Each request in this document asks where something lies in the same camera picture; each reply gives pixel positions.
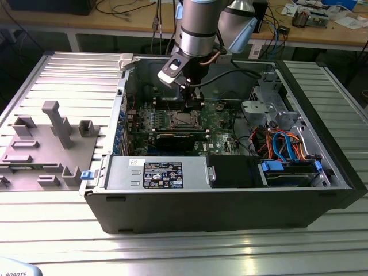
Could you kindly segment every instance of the cable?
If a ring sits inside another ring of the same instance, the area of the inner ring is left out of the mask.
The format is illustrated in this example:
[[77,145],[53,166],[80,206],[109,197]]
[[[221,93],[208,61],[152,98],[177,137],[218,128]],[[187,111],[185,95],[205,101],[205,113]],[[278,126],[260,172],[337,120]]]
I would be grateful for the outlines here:
[[135,11],[135,10],[139,10],[139,9],[144,8],[144,7],[149,7],[149,6],[152,6],[152,5],[155,5],[155,4],[156,4],[156,2],[152,2],[152,3],[150,3],[150,4],[147,4],[147,5],[144,5],[144,6],[140,6],[140,7],[136,7],[136,8],[131,9],[131,10],[121,11],[121,12],[118,12],[118,13],[109,13],[109,12],[107,12],[107,11],[105,12],[105,11],[100,10],[100,9],[98,8],[98,6],[99,6],[103,1],[105,1],[105,0],[100,0],[100,1],[96,4],[96,10],[97,10],[97,11],[99,11],[100,13],[104,13],[104,14],[112,14],[112,15],[114,15],[114,14],[130,13],[130,12],[133,12],[133,11]]
[[277,132],[274,137],[272,138],[272,148],[273,151],[275,152],[275,154],[280,157],[284,162],[286,162],[285,157],[283,157],[281,154],[278,153],[277,148],[276,148],[276,139],[279,135],[283,135],[285,137],[285,142],[286,142],[286,147],[288,148],[287,151],[289,153],[289,157],[291,158],[291,160],[296,160],[296,156],[292,150],[292,144],[290,142],[290,139],[288,137],[288,135],[286,135],[283,132]]
[[166,51],[165,51],[165,55],[168,55],[168,50],[170,49],[170,44],[175,36],[175,34],[177,33],[177,19],[175,17],[176,12],[175,12],[175,0],[172,0],[172,13],[174,15],[174,33],[172,34],[170,40],[167,43],[167,47],[166,47]]
[[207,80],[204,83],[199,83],[197,85],[189,85],[189,87],[202,87],[202,86],[205,86],[205,85],[209,85],[210,83],[216,81],[217,79],[220,79],[223,76],[228,75],[228,74],[233,73],[233,72],[246,72],[246,73],[248,73],[247,76],[249,76],[252,79],[261,79],[262,78],[262,76],[256,71],[246,69],[246,68],[237,68],[237,69],[226,71],[226,72],[224,72],[224,73],[222,73],[222,74],[220,74],[220,75],[218,75],[218,76],[216,76],[216,77],[214,77],[210,80]]
[[364,45],[363,49],[361,50],[361,52],[359,53],[359,56],[356,58],[357,60],[359,60],[361,58],[361,56],[363,55],[364,53],[364,50],[367,48],[368,46],[368,40],[366,42],[366,45]]
[[216,59],[221,55],[221,52],[218,51],[216,52],[216,54],[214,54],[208,61],[206,62],[200,62],[200,65],[201,66],[207,66],[207,65],[210,65],[211,63],[215,62]]
[[274,46],[274,48],[273,48],[273,50],[272,50],[272,52],[271,52],[271,55],[270,55],[270,58],[269,58],[269,59],[271,59],[271,58],[274,56],[274,54],[275,54],[275,49],[276,49],[277,42],[278,42],[278,32],[277,32],[277,30],[276,30],[276,27],[275,27],[275,25],[274,25],[274,24],[272,24],[272,23],[270,23],[270,25],[274,28],[275,35],[276,35],[276,41],[275,41],[275,46]]
[[235,92],[234,90],[225,90],[224,92],[222,92],[219,96],[218,96],[218,100],[220,101],[221,100],[221,97],[225,94],[225,93],[233,93],[235,95],[237,95],[237,97],[241,100],[242,100],[242,97],[240,96],[240,94],[238,92]]
[[161,0],[158,0],[157,3],[156,3],[156,13],[154,15],[154,20],[152,22],[152,31],[153,31],[152,40],[151,40],[151,54],[152,55],[154,54],[154,39],[155,39],[155,35],[156,35],[156,32],[158,30],[158,26],[159,26],[159,6],[160,6],[160,1]]
[[162,55],[162,13],[161,13],[161,5],[162,5],[162,0],[158,0],[159,2],[159,10],[160,10],[160,23],[159,23],[159,26],[160,26],[160,55]]
[[15,24],[17,24],[18,25],[18,27],[19,28],[21,28],[22,29],[22,31],[23,32],[25,32],[26,33],[26,35],[34,42],[34,44],[36,44],[37,45],[37,47],[42,51],[42,52],[44,52],[45,50],[44,50],[44,48],[42,48],[41,47],[41,45],[40,44],[38,44],[37,43],[37,41],[36,40],[34,40],[33,39],[33,37],[32,36],[30,36],[29,35],[29,33],[17,22],[17,20],[15,20],[14,18],[13,18],[13,16],[8,12],[8,10],[7,9],[5,9],[5,5],[4,5],[4,3],[3,3],[3,1],[2,0],[0,0],[0,3],[1,3],[1,6],[2,6],[2,8],[3,8],[3,10],[5,11],[5,13],[10,17],[10,19],[15,23]]
[[239,145],[244,148],[245,150],[247,150],[251,155],[253,156],[257,156],[257,155],[254,155],[253,151],[250,150],[248,147],[246,147],[242,142],[240,142],[239,140],[242,139],[242,138],[249,138],[248,136],[241,136],[240,138],[237,138],[236,137],[236,134],[235,134],[235,120],[236,120],[236,115],[238,114],[238,112],[240,112],[242,110],[242,108],[240,108],[238,111],[235,112],[235,115],[234,115],[234,119],[232,120],[232,133],[234,135],[234,138],[235,138],[235,141],[237,141],[239,143]]

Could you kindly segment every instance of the table leg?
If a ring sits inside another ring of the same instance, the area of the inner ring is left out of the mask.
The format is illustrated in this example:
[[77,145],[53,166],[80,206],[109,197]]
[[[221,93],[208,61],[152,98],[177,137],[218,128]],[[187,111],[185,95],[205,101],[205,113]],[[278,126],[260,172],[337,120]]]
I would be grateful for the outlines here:
[[76,37],[76,33],[75,32],[67,32],[66,33],[68,36],[68,40],[69,40],[69,44],[70,44],[70,48],[72,50],[72,52],[81,52],[81,46],[79,45],[79,41]]
[[252,44],[252,48],[251,52],[249,53],[249,58],[258,59],[260,50],[262,50],[262,46],[265,44],[265,40],[263,39],[250,40],[250,43]]

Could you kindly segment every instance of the blue latch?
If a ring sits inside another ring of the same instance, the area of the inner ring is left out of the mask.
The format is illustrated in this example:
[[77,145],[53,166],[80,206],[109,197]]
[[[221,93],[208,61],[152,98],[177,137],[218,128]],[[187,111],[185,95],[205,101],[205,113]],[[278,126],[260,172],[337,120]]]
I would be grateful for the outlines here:
[[93,180],[95,178],[95,171],[82,171],[81,180]]
[[280,161],[264,161],[262,163],[262,170],[263,171],[283,171],[283,165]]
[[315,165],[318,171],[322,171],[322,164],[319,161],[315,161]]

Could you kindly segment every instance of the warning label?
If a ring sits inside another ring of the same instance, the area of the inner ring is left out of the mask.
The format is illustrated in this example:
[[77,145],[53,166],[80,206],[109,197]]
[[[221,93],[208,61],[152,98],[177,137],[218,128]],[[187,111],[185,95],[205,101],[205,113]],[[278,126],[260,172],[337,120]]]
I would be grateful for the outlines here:
[[143,180],[145,189],[183,188],[182,163],[144,163]]

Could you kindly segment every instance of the black cable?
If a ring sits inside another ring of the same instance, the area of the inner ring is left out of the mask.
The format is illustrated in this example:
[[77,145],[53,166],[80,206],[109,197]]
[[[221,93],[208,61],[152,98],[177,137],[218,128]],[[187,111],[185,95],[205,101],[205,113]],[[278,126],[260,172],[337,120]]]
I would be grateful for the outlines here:
[[237,115],[241,110],[242,110],[242,108],[240,108],[238,111],[236,111],[236,112],[235,112],[235,115],[234,115],[234,119],[232,119],[232,133],[233,133],[233,135],[234,135],[235,140],[237,140],[237,142],[239,143],[239,145],[240,145],[242,148],[244,148],[245,150],[247,150],[251,155],[256,156],[256,155],[254,155],[254,153],[253,153],[253,152],[252,152],[248,147],[246,147],[242,142],[240,142],[240,141],[239,141],[241,138],[245,138],[246,136],[241,136],[240,138],[237,138],[237,137],[236,137],[236,134],[235,134],[235,120],[236,120],[236,115]]
[[41,45],[40,44],[38,44],[37,43],[37,41],[36,40],[34,40],[33,39],[33,37],[32,36],[30,36],[29,35],[29,33],[18,23],[18,21],[17,20],[15,20],[14,19],[14,17],[8,12],[8,10],[7,9],[5,9],[5,5],[4,5],[4,3],[3,3],[3,1],[0,1],[1,2],[1,6],[2,6],[2,8],[3,8],[3,10],[5,11],[5,13],[10,17],[10,19],[15,23],[15,24],[17,24],[18,25],[18,27],[19,28],[21,28],[22,29],[22,31],[23,32],[25,32],[26,33],[26,35],[34,42],[34,44],[36,44],[37,45],[37,47],[39,47],[40,48],[40,50],[42,51],[42,52],[44,52],[45,50],[44,50],[44,48],[42,48],[41,47]]
[[151,54],[154,54],[154,39],[155,39],[156,32],[154,31],[152,34],[152,40],[151,40]]
[[156,3],[156,13],[154,15],[154,21],[152,22],[152,40],[151,40],[151,54],[154,54],[154,39],[155,39],[155,35],[159,26],[159,6],[160,6],[160,1],[158,0]]
[[364,64],[366,63],[367,59],[368,59],[368,54],[362,59],[362,61],[360,62],[360,58],[364,53],[364,50],[367,48],[368,46],[368,40],[365,44],[365,46],[363,47],[363,49],[361,50],[361,52],[359,53],[357,59],[355,60],[355,62],[352,64],[351,68],[352,70],[350,70],[346,76],[345,79],[345,87],[348,87],[349,84],[354,80],[355,76],[357,75],[357,73],[359,72],[359,69],[361,66],[364,66]]
[[150,4],[147,4],[147,5],[144,5],[144,6],[140,6],[140,7],[136,7],[135,9],[131,9],[131,10],[126,10],[126,11],[121,11],[121,12],[118,12],[118,13],[109,13],[109,12],[105,12],[103,10],[100,10],[98,8],[98,5],[100,5],[103,1],[105,0],[100,0],[97,4],[96,4],[96,10],[99,11],[100,13],[104,13],[104,14],[123,14],[123,13],[130,13],[130,12],[133,12],[135,10],[139,10],[139,9],[142,9],[144,7],[149,7],[149,6],[152,6],[154,4],[156,4],[156,2],[152,2]]
[[225,75],[228,75],[230,73],[233,73],[233,72],[245,72],[245,73],[248,73],[247,76],[249,76],[250,78],[252,79],[261,79],[262,76],[260,75],[260,73],[256,72],[256,71],[253,71],[253,70],[250,70],[250,69],[246,69],[246,68],[237,68],[237,69],[233,69],[233,70],[229,70],[229,71],[226,71],[210,80],[207,80],[206,82],[204,83],[199,83],[197,85],[189,85],[189,87],[202,87],[202,86],[205,86],[205,85],[209,85],[210,83],[216,81],[217,79],[220,79],[222,78],[223,76]]
[[159,2],[159,9],[160,9],[160,23],[159,23],[159,26],[160,26],[160,55],[162,55],[162,13],[161,13],[161,5],[162,5],[162,0],[158,0]]
[[172,13],[174,15],[174,33],[172,34],[170,40],[167,43],[167,47],[166,47],[166,51],[165,51],[165,55],[168,55],[168,50],[170,49],[170,44],[175,36],[175,34],[177,33],[177,19],[175,18],[176,15],[176,11],[175,11],[175,0],[172,0]]
[[14,52],[14,54],[16,56],[18,56],[19,58],[25,58],[25,59],[28,59],[30,62],[32,62],[33,64],[36,64],[37,62],[34,61],[33,59],[31,59],[30,57],[28,56],[25,56],[21,53],[19,53],[19,51],[17,51],[15,48],[14,48],[14,45],[15,43],[12,43],[7,37],[3,36],[2,33],[0,33],[0,38],[3,39],[3,40],[6,40],[6,42],[8,43],[8,45],[11,47],[11,50]]
[[232,93],[232,94],[235,94],[239,100],[241,101],[242,100],[242,97],[240,96],[240,94],[234,90],[225,90],[224,92],[222,92],[219,96],[218,96],[218,99],[221,100],[221,97],[226,94],[226,93]]
[[361,50],[361,52],[359,53],[359,56],[356,58],[356,60],[359,60],[361,58],[361,56],[363,55],[364,53],[364,50],[367,48],[368,46],[368,40],[366,42],[366,45],[364,45],[363,49]]

